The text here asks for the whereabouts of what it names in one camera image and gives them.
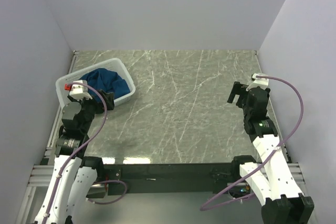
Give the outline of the blue printed t-shirt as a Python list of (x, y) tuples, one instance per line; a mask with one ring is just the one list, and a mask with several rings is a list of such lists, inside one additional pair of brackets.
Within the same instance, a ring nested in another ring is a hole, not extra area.
[(86, 81), (89, 86), (97, 91), (114, 92), (114, 99), (131, 92), (127, 82), (117, 72), (105, 68), (97, 68), (88, 72), (79, 80)]

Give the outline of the white perforated plastic basket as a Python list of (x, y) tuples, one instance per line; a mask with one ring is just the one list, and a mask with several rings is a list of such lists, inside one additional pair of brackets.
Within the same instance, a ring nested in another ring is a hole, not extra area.
[(86, 80), (88, 85), (98, 91), (114, 93), (116, 106), (129, 101), (135, 93), (134, 82), (125, 65), (120, 59), (112, 58), (59, 78), (56, 81), (56, 92), (62, 108), (70, 103), (69, 91), (65, 86), (78, 80)]

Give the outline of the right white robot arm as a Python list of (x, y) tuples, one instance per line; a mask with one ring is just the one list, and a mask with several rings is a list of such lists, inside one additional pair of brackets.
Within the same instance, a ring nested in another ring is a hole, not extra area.
[(245, 132), (262, 163), (249, 157), (235, 157), (230, 175), (250, 186), (261, 204), (264, 223), (308, 223), (314, 203), (297, 185), (279, 146), (275, 124), (267, 115), (269, 93), (266, 80), (255, 80), (250, 85), (233, 84), (228, 103), (238, 97), (236, 105), (243, 111)]

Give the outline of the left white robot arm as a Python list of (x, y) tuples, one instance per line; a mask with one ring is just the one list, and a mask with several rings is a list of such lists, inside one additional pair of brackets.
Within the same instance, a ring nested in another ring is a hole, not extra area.
[(35, 223), (73, 223), (92, 184), (104, 179), (102, 159), (85, 156), (95, 115), (114, 108), (114, 94), (98, 92), (98, 101), (87, 91), (68, 95), (70, 102), (62, 109), (53, 174)]

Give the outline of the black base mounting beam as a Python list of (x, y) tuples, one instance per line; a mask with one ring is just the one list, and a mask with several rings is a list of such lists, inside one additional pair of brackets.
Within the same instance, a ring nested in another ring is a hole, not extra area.
[(121, 195), (124, 186), (118, 183), (104, 183), (109, 179), (125, 182), (127, 193), (130, 194), (216, 194), (240, 179), (240, 164), (255, 161), (250, 155), (241, 155), (235, 156), (230, 163), (105, 164), (99, 168), (96, 180), (98, 187), (92, 187), (87, 198)]

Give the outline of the aluminium frame rails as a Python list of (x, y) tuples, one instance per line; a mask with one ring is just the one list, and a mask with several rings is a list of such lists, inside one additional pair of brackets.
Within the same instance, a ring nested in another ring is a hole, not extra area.
[[(68, 74), (94, 64), (118, 58), (128, 70), (135, 93), (130, 100), (114, 105), (111, 111), (97, 114), (89, 128), (85, 156), (100, 157), (105, 164), (185, 164), (230, 163), (235, 156), (250, 155), (261, 164), (257, 150), (244, 129), (244, 116), (236, 106), (238, 97), (228, 103), (233, 83), (252, 83), (254, 73), (262, 73), (254, 50), (108, 50), (87, 54), (77, 53)], [(89, 89), (98, 101), (99, 92), (86, 81), (79, 84)], [(56, 141), (62, 125), (62, 107), (59, 124), (53, 128), (54, 141), (49, 149), (47, 165), (36, 165), (28, 181), (29, 193), (23, 203), (28, 208), (38, 187), (48, 186), (54, 167)], [(285, 142), (275, 122), (275, 115), (267, 106), (267, 115), (275, 124), (280, 143)], [(288, 163), (290, 171), (301, 189), (304, 180), (299, 166)], [(124, 192), (117, 196), (105, 195), (82, 203), (73, 223), (83, 222), (83, 209), (90, 205), (103, 217), (108, 210), (116, 210), (132, 195), (148, 196), (152, 193), (130, 194), (127, 185), (118, 183)], [(235, 217), (249, 222), (249, 199), (261, 204), (247, 182), (239, 180), (220, 192), (210, 193), (204, 203), (195, 203), (197, 213), (227, 210)]]

